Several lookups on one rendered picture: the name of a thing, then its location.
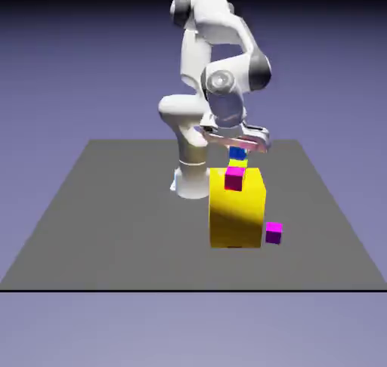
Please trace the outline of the large yellow box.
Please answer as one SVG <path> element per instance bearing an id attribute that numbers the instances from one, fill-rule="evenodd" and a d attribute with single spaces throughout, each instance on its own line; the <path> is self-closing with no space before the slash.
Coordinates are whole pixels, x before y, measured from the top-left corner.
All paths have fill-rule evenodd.
<path id="1" fill-rule="evenodd" d="M 259 248 L 265 219 L 266 188 L 258 168 L 246 168 L 241 191 L 224 188 L 226 168 L 209 178 L 209 241 L 213 248 Z"/>

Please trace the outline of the small pink cube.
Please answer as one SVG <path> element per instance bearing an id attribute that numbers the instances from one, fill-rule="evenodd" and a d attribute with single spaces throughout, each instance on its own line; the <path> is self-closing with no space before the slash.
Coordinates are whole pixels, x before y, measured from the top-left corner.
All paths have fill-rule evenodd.
<path id="1" fill-rule="evenodd" d="M 239 166 L 228 166 L 224 174 L 224 188 L 226 190 L 241 191 L 246 169 Z"/>

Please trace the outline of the small magenta cube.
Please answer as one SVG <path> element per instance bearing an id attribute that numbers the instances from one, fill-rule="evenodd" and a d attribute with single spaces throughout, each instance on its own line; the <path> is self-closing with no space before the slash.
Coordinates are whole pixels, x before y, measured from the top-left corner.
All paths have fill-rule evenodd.
<path id="1" fill-rule="evenodd" d="M 279 245 L 282 239 L 283 225 L 278 222 L 267 222 L 265 227 L 265 242 Z"/>

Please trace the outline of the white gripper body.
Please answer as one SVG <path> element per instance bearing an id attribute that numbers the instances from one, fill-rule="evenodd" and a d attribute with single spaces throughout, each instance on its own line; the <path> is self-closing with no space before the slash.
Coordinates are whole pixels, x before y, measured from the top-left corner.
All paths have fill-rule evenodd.
<path id="1" fill-rule="evenodd" d="M 247 152 L 266 153 L 271 147 L 270 133 L 267 128 L 242 124 L 242 134 L 227 136 L 219 133 L 219 128 L 197 126 L 196 129 L 210 143 L 226 147 L 239 147 Z"/>

